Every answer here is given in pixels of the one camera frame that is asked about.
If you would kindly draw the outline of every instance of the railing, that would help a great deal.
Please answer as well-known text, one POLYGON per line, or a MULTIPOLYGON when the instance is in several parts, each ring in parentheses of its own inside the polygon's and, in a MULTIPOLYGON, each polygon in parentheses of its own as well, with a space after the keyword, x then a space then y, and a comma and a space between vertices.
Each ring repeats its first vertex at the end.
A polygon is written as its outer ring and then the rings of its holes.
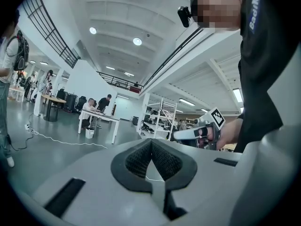
POLYGON ((127 81, 127 80, 124 80, 124 79, 121 79, 121 78, 118 78, 118 77, 115 77, 115 76, 112 76, 112 75, 109 75, 106 73, 101 73, 101 72, 98 72, 98 73, 110 85, 113 85, 113 86, 116 86, 116 87, 119 87, 122 89, 127 89, 127 90, 130 90, 135 93, 140 93, 140 91, 143 88, 142 85, 133 83, 131 81, 127 81))
POLYGON ((177 54, 179 53, 191 40, 193 40, 196 36, 198 36, 204 29, 199 27, 196 31, 194 31, 179 47, 175 49, 175 51, 160 65, 160 67, 154 72, 154 74, 146 81, 143 85, 145 87, 161 69, 177 54))
POLYGON ((24 0, 22 5, 28 18, 43 38, 58 53, 58 55, 73 68, 79 59, 79 56, 71 51, 61 37, 45 8, 43 0, 24 0))

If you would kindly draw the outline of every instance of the wooden table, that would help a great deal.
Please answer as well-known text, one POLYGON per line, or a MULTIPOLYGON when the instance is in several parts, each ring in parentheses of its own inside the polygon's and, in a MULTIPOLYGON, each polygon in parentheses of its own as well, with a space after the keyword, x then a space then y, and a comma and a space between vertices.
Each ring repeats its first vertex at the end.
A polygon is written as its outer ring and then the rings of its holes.
POLYGON ((46 116, 44 116, 44 120, 51 121, 51 122, 57 121, 58 105, 57 105, 57 110, 56 110, 55 117, 50 117, 51 104, 52 104, 52 102, 66 103, 66 101, 62 100, 62 99, 59 99, 59 98, 56 98, 56 97, 49 96, 49 95, 43 95, 42 94, 42 96, 49 100, 48 101, 48 106, 47 106, 47 112, 46 112, 46 116))
POLYGON ((17 87, 17 86, 11 86, 9 87, 9 90, 13 90, 17 92, 17 98, 16 101, 18 101, 19 96, 21 95, 21 102, 23 102, 24 100, 24 93, 25 93, 25 89, 21 88, 21 87, 17 87))
MULTIPOLYGON (((117 131, 118 131, 118 126, 119 126, 119 120, 118 120, 118 119, 114 119, 114 118, 112 118, 112 117, 110 117, 110 116, 106 116, 106 115, 104 115, 104 114, 99 114, 99 113, 93 112, 93 111, 82 110, 82 113, 83 113, 83 115, 84 115, 84 114, 90 115, 90 125, 89 125, 89 128, 91 127, 91 122, 92 122, 92 117, 93 117, 93 116, 94 116, 94 117, 97 117, 97 118, 105 119, 105 120, 107 120, 107 121, 113 121, 113 122, 115 122, 116 124, 115 124, 114 133, 113 133, 113 139, 112 139, 112 144, 114 144, 115 137, 116 137, 117 131)), ((79 134, 80 134, 80 132, 81 132, 81 123, 82 123, 82 121, 83 121, 82 118, 83 118, 83 116, 82 116, 81 119, 79 120, 79 134)))

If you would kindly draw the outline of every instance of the handheld controller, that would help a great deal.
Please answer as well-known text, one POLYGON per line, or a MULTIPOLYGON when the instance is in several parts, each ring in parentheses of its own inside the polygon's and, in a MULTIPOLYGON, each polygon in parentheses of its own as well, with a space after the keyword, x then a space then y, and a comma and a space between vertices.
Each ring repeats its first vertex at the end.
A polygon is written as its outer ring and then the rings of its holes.
POLYGON ((200 118, 195 119, 195 125, 192 129, 176 131, 174 133, 174 138, 177 141, 189 140, 191 146, 197 146, 197 139, 204 139, 205 147, 209 150, 216 150, 216 142, 220 138, 220 131, 225 123, 225 119, 216 108, 202 115, 200 118), (209 141, 207 139, 207 128, 213 128, 213 140, 209 141), (199 130, 202 130, 202 136, 199 135, 199 130))

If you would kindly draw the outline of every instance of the black backpack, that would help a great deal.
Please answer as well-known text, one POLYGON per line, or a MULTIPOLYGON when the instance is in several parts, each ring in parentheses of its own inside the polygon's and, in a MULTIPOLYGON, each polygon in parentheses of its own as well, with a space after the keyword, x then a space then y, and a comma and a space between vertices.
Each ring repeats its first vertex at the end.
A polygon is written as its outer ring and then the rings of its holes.
POLYGON ((29 45, 27 40, 23 37, 21 30, 18 31, 17 36, 12 37, 6 46, 9 46, 10 42, 14 39, 18 39, 19 42, 19 48, 18 53, 16 54, 16 61, 14 64, 14 71, 21 71, 26 69, 27 62, 28 62, 28 54, 29 54, 29 45))

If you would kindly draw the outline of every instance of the trash bin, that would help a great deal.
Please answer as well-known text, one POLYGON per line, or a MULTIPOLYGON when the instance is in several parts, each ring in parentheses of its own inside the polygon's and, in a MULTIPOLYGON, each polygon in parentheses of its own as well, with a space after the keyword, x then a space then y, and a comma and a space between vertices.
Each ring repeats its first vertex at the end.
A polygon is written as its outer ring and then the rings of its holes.
POLYGON ((86 138, 92 139, 94 135, 94 129, 93 128, 86 128, 86 138))

